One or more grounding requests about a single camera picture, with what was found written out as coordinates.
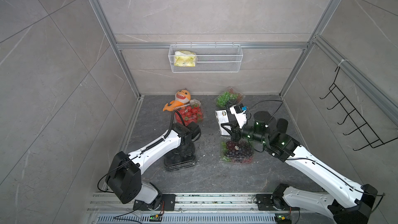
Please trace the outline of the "white sticker sheet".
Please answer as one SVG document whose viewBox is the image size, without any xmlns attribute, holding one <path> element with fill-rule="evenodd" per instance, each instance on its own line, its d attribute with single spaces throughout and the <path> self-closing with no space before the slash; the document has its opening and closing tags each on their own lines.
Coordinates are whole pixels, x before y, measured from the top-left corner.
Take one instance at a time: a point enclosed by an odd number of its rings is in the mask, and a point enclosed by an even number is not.
<svg viewBox="0 0 398 224">
<path fill-rule="evenodd" d="M 230 136 L 230 133 L 222 127 L 221 125 L 229 122 L 228 111 L 227 110 L 218 110 L 215 111 L 216 120 L 218 122 L 219 131 L 222 136 Z"/>
</svg>

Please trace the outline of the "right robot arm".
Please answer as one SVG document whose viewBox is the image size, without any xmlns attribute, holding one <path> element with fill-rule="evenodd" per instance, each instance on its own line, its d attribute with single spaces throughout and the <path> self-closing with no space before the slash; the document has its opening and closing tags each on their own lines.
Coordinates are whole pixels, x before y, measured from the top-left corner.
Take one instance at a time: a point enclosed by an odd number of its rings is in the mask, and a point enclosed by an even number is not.
<svg viewBox="0 0 398 224">
<path fill-rule="evenodd" d="M 280 184 L 271 196 L 273 208 L 285 211 L 306 209 L 324 215 L 336 224 L 366 224 L 373 212 L 377 189 L 361 185 L 338 173 L 311 154 L 299 141 L 289 136 L 288 121 L 275 119 L 266 111 L 254 114 L 253 124 L 247 121 L 245 111 L 231 108 L 235 120 L 220 123 L 232 139 L 257 142 L 272 157 L 284 162 L 309 177 L 325 190 L 324 193 L 296 189 Z"/>
</svg>

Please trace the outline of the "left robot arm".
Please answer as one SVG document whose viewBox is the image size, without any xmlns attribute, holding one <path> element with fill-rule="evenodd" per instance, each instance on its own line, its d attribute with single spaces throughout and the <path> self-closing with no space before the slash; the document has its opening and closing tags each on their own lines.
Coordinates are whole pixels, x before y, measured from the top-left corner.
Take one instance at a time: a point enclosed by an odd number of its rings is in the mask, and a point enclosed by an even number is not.
<svg viewBox="0 0 398 224">
<path fill-rule="evenodd" d="M 133 200 L 158 207 L 162 193 L 152 183 L 142 181 L 142 175 L 156 161 L 163 158 L 167 171 L 176 171 L 196 165 L 194 142 L 201 137 L 198 124 L 187 126 L 173 123 L 160 137 L 128 154 L 117 153 L 105 175 L 105 182 L 121 203 Z"/>
</svg>

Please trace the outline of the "black fruit box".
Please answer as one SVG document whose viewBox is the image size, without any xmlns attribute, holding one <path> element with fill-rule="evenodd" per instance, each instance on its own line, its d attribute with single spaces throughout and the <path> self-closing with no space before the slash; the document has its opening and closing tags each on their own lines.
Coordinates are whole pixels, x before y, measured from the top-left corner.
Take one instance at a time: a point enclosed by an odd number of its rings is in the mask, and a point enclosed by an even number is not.
<svg viewBox="0 0 398 224">
<path fill-rule="evenodd" d="M 197 163 L 195 146 L 193 142 L 181 145 L 164 155 L 164 168 L 166 171 L 177 171 L 189 168 Z"/>
</svg>

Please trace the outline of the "green grape box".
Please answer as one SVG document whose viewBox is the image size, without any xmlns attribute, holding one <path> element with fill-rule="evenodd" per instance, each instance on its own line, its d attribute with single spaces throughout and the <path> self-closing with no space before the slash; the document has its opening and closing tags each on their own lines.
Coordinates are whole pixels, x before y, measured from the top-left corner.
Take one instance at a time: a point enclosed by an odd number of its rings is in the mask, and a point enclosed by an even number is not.
<svg viewBox="0 0 398 224">
<path fill-rule="evenodd" d="M 239 104 L 245 95 L 233 87 L 229 87 L 215 99 L 216 106 L 220 109 L 229 109 L 231 106 Z"/>
</svg>

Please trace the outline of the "purple grape box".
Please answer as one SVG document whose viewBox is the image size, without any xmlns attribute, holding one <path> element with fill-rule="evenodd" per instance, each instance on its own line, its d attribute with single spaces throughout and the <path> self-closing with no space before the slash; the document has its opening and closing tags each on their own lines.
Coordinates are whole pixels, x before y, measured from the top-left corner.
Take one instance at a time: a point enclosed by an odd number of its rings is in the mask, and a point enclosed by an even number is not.
<svg viewBox="0 0 398 224">
<path fill-rule="evenodd" d="M 221 142 L 221 159 L 225 162 L 252 163 L 254 150 L 246 141 Z"/>
</svg>

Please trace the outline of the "strawberry box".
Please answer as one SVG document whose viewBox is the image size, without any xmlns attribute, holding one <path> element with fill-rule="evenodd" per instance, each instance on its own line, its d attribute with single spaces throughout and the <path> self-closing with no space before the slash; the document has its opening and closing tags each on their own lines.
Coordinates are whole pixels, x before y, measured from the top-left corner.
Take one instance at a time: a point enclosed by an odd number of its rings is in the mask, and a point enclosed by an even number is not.
<svg viewBox="0 0 398 224">
<path fill-rule="evenodd" d="M 201 123 L 204 120 L 204 113 L 202 111 L 202 104 L 199 100 L 193 99 L 188 104 L 182 105 L 176 108 L 176 111 L 179 112 L 183 121 L 178 114 L 175 114 L 175 121 L 185 126 L 189 125 L 192 122 Z"/>
</svg>

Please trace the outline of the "black oval object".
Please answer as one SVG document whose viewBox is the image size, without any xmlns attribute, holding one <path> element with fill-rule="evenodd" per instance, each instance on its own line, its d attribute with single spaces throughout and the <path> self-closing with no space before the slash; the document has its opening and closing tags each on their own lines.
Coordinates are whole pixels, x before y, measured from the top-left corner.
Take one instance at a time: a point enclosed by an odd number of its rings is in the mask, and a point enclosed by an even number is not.
<svg viewBox="0 0 398 224">
<path fill-rule="evenodd" d="M 279 118 L 276 124 L 276 129 L 279 133 L 285 134 L 287 132 L 289 122 L 284 118 Z"/>
</svg>

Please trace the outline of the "orange shark plush toy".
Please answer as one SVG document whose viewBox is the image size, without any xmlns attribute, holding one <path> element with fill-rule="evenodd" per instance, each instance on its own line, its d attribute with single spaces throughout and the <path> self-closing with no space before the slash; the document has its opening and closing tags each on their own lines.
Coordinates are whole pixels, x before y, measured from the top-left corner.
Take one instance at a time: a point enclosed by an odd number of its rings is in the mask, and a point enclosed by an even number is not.
<svg viewBox="0 0 398 224">
<path fill-rule="evenodd" d="M 181 89 L 176 92 L 175 99 L 168 104 L 165 104 L 163 111 L 172 112 L 173 110 L 188 104 L 191 101 L 191 94 L 186 89 Z"/>
</svg>

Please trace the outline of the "yellow packet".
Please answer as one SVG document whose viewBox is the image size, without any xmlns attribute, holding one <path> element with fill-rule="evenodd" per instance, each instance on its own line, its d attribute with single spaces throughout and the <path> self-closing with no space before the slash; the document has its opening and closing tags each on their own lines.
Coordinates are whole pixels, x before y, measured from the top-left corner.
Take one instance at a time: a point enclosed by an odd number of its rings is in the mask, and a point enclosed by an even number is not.
<svg viewBox="0 0 398 224">
<path fill-rule="evenodd" d="M 174 65 L 178 67 L 195 67 L 197 64 L 197 54 L 190 51 L 176 51 L 174 53 Z"/>
</svg>

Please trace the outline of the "black hook rack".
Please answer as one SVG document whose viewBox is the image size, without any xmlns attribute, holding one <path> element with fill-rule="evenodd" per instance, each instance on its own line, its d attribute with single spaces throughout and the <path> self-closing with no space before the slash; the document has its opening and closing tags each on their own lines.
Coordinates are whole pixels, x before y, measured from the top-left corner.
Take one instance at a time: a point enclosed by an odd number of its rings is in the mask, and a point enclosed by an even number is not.
<svg viewBox="0 0 398 224">
<path fill-rule="evenodd" d="M 335 76 L 334 80 L 331 83 L 331 85 L 328 87 L 328 92 L 326 93 L 325 96 L 320 97 L 320 100 L 325 100 L 329 96 L 331 96 L 335 104 L 333 106 L 329 106 L 326 109 L 328 111 L 331 111 L 335 109 L 336 107 L 339 107 L 343 110 L 344 112 L 344 119 L 340 122 L 338 122 L 338 125 L 344 125 L 347 120 L 349 120 L 353 125 L 353 129 L 343 133 L 343 136 L 350 136 L 354 133 L 359 132 L 360 135 L 363 137 L 365 140 L 365 144 L 362 145 L 359 148 L 353 148 L 353 151 L 361 151 L 365 148 L 378 148 L 380 146 L 384 146 L 386 144 L 389 144 L 393 141 L 397 141 L 398 137 L 392 138 L 388 141 L 383 141 L 381 137 L 376 133 L 376 131 L 372 128 L 372 126 L 369 124 L 369 122 L 364 118 L 363 114 L 358 111 L 358 109 L 353 105 L 351 100 L 346 96 L 346 94 L 339 88 L 339 86 L 336 84 L 339 72 L 340 72 L 340 67 L 338 66 L 335 70 Z"/>
</svg>

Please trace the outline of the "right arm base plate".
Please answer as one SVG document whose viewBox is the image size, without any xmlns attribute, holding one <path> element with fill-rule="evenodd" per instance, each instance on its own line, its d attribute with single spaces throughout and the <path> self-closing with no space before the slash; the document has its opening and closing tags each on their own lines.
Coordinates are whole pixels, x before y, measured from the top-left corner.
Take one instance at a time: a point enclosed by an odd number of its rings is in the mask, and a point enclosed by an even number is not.
<svg viewBox="0 0 398 224">
<path fill-rule="evenodd" d="M 289 206 L 283 197 L 272 194 L 256 194 L 254 203 L 260 211 L 299 211 L 298 207 Z"/>
</svg>

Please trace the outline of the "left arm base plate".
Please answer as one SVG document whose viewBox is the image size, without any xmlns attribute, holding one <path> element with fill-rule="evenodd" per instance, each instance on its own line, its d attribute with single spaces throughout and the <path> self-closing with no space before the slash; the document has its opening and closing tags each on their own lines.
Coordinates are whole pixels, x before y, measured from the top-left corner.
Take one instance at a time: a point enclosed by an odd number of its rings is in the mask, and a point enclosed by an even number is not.
<svg viewBox="0 0 398 224">
<path fill-rule="evenodd" d="M 175 203 L 175 194 L 164 194 L 157 196 L 151 203 L 135 200 L 133 209 L 141 211 L 173 211 Z"/>
</svg>

